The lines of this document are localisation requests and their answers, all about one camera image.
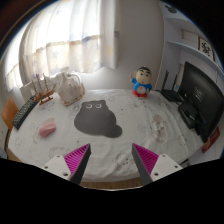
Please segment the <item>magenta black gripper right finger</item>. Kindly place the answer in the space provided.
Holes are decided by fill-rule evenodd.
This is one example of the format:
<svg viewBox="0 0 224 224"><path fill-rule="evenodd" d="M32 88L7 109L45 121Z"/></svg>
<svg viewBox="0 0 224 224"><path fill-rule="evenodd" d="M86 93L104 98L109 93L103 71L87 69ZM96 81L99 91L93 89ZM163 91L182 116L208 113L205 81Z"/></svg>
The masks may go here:
<svg viewBox="0 0 224 224"><path fill-rule="evenodd" d="M132 144L132 155L143 185L148 185L182 169L168 155L157 155L137 144Z"/></svg>

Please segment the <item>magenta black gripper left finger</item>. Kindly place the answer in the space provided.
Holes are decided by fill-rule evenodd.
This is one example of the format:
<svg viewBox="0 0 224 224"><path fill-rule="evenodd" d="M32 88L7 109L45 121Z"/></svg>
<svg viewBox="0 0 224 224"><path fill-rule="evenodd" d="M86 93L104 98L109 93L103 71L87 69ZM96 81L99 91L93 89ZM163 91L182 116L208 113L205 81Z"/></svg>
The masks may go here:
<svg viewBox="0 0 224 224"><path fill-rule="evenodd" d="M79 185L90 155L91 146L86 144L65 156L55 155L42 167L42 169Z"/></svg>

